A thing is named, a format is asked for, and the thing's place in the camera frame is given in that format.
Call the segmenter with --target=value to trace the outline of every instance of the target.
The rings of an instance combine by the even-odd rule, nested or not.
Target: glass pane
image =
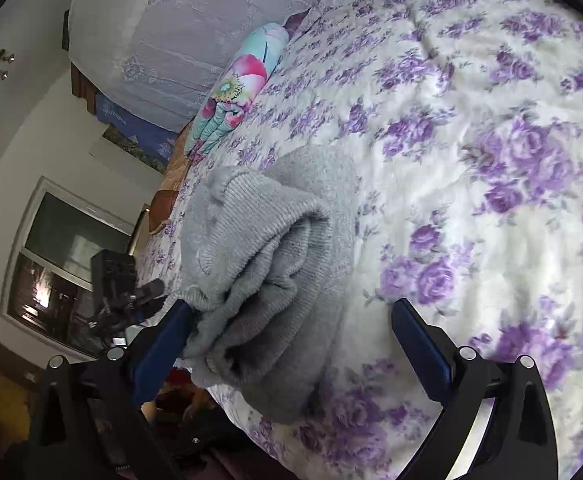
[[[92,294],[19,254],[8,314],[37,332],[98,357],[104,346],[88,329]]]
[[[129,239],[129,235],[45,193],[25,248],[91,283],[91,257],[101,249],[124,253]]]

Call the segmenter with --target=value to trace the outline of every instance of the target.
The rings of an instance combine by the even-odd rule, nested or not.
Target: white curtain
[[[313,1],[73,0],[70,59],[112,101],[178,131],[251,30]]]

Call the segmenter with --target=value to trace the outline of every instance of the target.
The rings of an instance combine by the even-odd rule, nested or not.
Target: window frame
[[[101,209],[98,206],[88,202],[87,200],[73,194],[55,182],[49,180],[47,177],[42,176],[39,179],[29,202],[27,203],[27,208],[25,209],[25,213],[23,214],[20,225],[18,226],[18,230],[16,231],[16,236],[14,237],[14,243],[12,244],[11,252],[9,253],[9,260],[5,270],[5,278],[3,280],[3,287],[0,295],[0,316],[2,319],[17,327],[19,330],[28,333],[30,336],[33,336],[39,341],[44,342],[46,345],[53,346],[67,356],[76,358],[81,361],[92,360],[93,357],[78,351],[77,349],[60,341],[57,341],[56,339],[47,337],[45,334],[37,332],[33,328],[28,327],[25,323],[10,316],[8,313],[12,281],[14,279],[16,260],[18,259],[19,254],[22,254],[40,266],[43,266],[45,269],[58,274],[60,277],[68,280],[69,282],[92,291],[91,283],[88,283],[78,276],[74,276],[70,272],[57,267],[53,263],[48,262],[44,258],[25,248],[27,237],[29,236],[29,232],[32,229],[34,218],[36,218],[36,214],[38,213],[38,209],[40,208],[45,193],[54,195],[56,198],[63,200],[63,202],[71,205],[88,216],[91,216],[99,222],[102,222],[107,226],[110,226],[111,228],[116,229],[117,231],[120,231],[121,233],[130,237],[132,237],[134,232],[134,226],[129,222],[126,222],[123,219],[118,218],[117,216],[105,211],[104,209]]]

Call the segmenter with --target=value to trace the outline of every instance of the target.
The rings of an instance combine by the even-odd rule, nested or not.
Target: white bedsheet
[[[439,413],[389,326],[388,302],[407,296],[458,345],[536,359],[570,478],[583,462],[583,17],[556,0],[320,0],[301,29],[248,118],[190,171],[142,281],[178,288],[188,200],[215,166],[338,143],[357,162],[359,217],[321,410],[281,426],[229,387],[216,399],[301,479],[396,478]]]
[[[107,97],[175,132],[249,32],[314,0],[73,0],[70,58]]]

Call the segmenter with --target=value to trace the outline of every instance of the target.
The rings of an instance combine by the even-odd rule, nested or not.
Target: black clamp
[[[136,260],[129,254],[99,251],[91,258],[91,275],[96,314],[88,326],[105,348],[127,327],[156,314],[165,301],[161,280],[136,287]]]
[[[139,408],[165,380],[192,317],[180,301],[127,349],[110,348],[87,363],[51,358],[30,426],[27,478],[120,480],[116,467],[126,464],[139,479],[181,479]]]
[[[483,399],[494,408],[463,479],[556,480],[558,453],[551,411],[533,358],[514,363],[483,359],[431,326],[408,300],[396,301],[391,326],[427,396],[443,405],[438,420],[398,480],[444,480]]]

